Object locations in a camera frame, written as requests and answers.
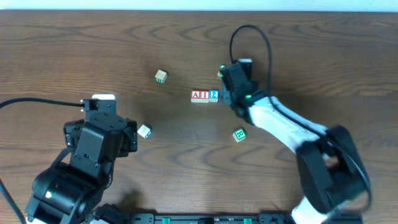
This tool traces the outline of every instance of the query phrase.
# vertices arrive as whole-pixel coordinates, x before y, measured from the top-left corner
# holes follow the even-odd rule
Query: wood grain
[[[102,203],[158,212],[291,210],[302,198],[294,155],[221,103],[192,104],[192,89],[219,88],[218,65],[242,24],[269,34],[274,93],[310,120],[342,124],[371,176],[366,223],[398,218],[398,14],[325,12],[3,11],[0,100],[78,102],[114,93],[118,113],[154,132],[118,159]],[[266,50],[239,33],[235,57],[254,60],[265,88]],[[155,82],[158,69],[170,73]],[[65,147],[76,108],[18,103],[1,110],[0,175],[25,209],[31,184]],[[233,131],[247,139],[236,144]],[[0,197],[0,223],[17,223]]]

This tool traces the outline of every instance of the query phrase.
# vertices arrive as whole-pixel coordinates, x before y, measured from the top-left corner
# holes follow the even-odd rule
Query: wire
[[[17,214],[19,221],[21,221],[22,224],[26,224],[24,214],[22,214],[21,210],[18,208],[17,204],[12,199],[10,193],[8,192],[6,186],[1,181],[1,179],[0,179],[0,190],[1,190],[1,193],[4,195],[4,198],[6,198],[8,204],[11,206],[13,211]]]
[[[3,108],[11,103],[18,103],[18,102],[40,102],[40,103],[50,103],[55,105],[62,105],[62,106],[79,106],[83,107],[83,103],[69,103],[69,102],[62,102],[62,101],[55,101],[55,100],[46,100],[41,98],[15,98],[11,100],[4,101],[0,103],[0,108]]]
[[[62,106],[80,106],[80,107],[84,106],[83,103],[69,103],[69,102],[62,102],[62,101],[55,101],[55,100],[46,100],[46,99],[41,99],[41,98],[15,98],[15,99],[7,100],[7,101],[4,101],[4,102],[0,103],[0,108],[3,108],[3,107],[5,107],[7,105],[10,105],[12,103],[27,102],[27,101],[40,102],[40,103],[50,103],[50,104],[62,105]],[[0,179],[0,191],[4,195],[4,198],[6,198],[8,204],[11,206],[13,211],[18,216],[18,218],[21,221],[21,223],[22,224],[26,224],[24,214],[18,208],[18,206],[15,203],[15,201],[12,199],[10,193],[8,192],[6,186],[3,184],[1,179]]]
[[[243,25],[239,28],[237,28],[235,30],[235,32],[232,34],[231,36],[231,40],[229,42],[229,56],[231,58],[231,63],[234,62],[234,58],[232,55],[232,43],[233,43],[233,39],[235,37],[235,35],[243,28],[250,28],[250,29],[254,29],[257,30],[260,35],[262,36],[262,38],[264,39],[264,41],[266,42],[267,45],[267,52],[268,52],[268,89],[267,89],[267,95],[269,97],[269,101],[272,105],[272,107],[278,111],[281,115],[285,116],[287,119],[293,121],[294,123],[298,124],[301,128],[306,129],[314,134],[316,134],[320,139],[329,142],[333,147],[335,147],[337,150],[339,150],[344,156],[346,156],[356,167],[356,169],[358,170],[364,184],[365,184],[365,188],[366,191],[368,193],[368,203],[365,207],[359,209],[359,210],[355,210],[355,211],[351,211],[351,210],[343,210],[340,212],[343,213],[354,213],[354,214],[358,214],[358,213],[362,213],[365,212],[366,210],[369,210],[373,201],[373,194],[372,194],[372,190],[371,190],[371,183],[369,178],[367,177],[367,175],[365,174],[365,171],[362,170],[360,168],[360,166],[358,165],[358,163],[353,159],[352,155],[348,152],[347,149],[345,149],[342,145],[340,145],[338,142],[334,141],[333,139],[329,138],[328,136],[323,135],[322,133],[319,133],[318,131],[314,130],[313,128],[302,124],[300,121],[297,121],[296,119],[292,118],[291,116],[289,116],[288,114],[286,114],[285,112],[283,112],[281,109],[279,109],[279,107],[277,105],[275,105],[275,103],[273,102],[272,99],[272,52],[271,52],[271,45],[269,43],[268,37],[266,36],[265,32],[263,30],[260,30],[260,28],[258,28],[257,26],[254,25]]]

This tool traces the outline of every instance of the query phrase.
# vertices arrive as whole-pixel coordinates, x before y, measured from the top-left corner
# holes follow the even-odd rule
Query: white wall
[[[0,9],[398,12],[398,0],[0,0]]]

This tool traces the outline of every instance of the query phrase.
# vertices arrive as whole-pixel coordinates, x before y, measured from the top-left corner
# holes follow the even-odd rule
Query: wooden table
[[[1,11],[0,100],[42,97],[79,102],[114,93],[118,114],[151,124],[139,150],[118,159],[102,203],[125,211],[291,210],[303,197],[295,156],[222,103],[193,104],[192,89],[216,89],[232,32],[266,30],[273,88],[312,121],[342,124],[373,183],[366,223],[398,218],[398,15],[325,12]],[[254,60],[266,87],[266,49],[239,33],[236,57]],[[169,72],[165,84],[158,69]],[[78,108],[18,103],[1,110],[0,175],[25,209],[35,177],[65,147],[62,126]],[[235,143],[232,133],[247,130]],[[0,223],[17,223],[0,197]]]

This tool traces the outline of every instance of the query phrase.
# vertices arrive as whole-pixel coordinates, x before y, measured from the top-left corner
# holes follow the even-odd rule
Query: row of letter blocks
[[[218,90],[208,90],[208,91],[192,90],[191,102],[193,103],[218,102]]]

